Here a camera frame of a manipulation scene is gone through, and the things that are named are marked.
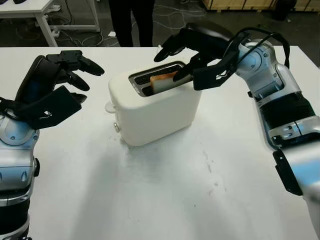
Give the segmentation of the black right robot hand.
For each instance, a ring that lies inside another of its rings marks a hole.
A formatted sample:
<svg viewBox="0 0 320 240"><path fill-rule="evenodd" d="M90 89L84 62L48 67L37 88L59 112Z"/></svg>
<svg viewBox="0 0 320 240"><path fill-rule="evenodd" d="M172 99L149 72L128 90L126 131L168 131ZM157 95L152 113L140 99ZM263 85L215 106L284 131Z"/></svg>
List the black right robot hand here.
<svg viewBox="0 0 320 240"><path fill-rule="evenodd" d="M161 62L184 49L196 51L197 54L173 78L176 82L188 75L192 76L195 69L206 67L213 60L221 60L234 36L230 30L213 22L189 22L161 45L154 61Z"/></svg>

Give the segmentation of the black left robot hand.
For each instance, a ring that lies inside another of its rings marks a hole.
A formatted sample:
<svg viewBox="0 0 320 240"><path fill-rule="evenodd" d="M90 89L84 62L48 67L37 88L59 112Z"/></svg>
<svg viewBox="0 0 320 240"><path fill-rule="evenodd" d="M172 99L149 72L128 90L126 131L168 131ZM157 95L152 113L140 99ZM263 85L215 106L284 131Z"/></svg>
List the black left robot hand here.
<svg viewBox="0 0 320 240"><path fill-rule="evenodd" d="M94 76L105 73L101 66L84 57L81 50L62 50L59 54L39 55L24 77L15 100L25 104L36 102L53 92L56 85L64 83L87 92L90 87L74 73L77 70Z"/></svg>

